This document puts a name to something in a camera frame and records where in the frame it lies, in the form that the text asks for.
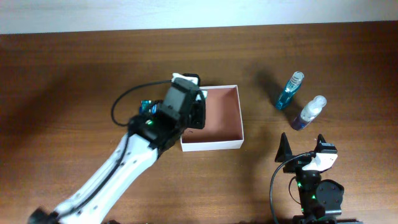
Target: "white wall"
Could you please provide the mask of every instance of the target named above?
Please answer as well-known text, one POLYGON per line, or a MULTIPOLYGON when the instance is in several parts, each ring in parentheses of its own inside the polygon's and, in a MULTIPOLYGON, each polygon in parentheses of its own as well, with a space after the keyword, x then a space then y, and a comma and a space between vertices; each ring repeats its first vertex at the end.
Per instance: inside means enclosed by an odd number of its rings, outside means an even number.
POLYGON ((0 0, 0 33, 398 20, 398 0, 0 0))

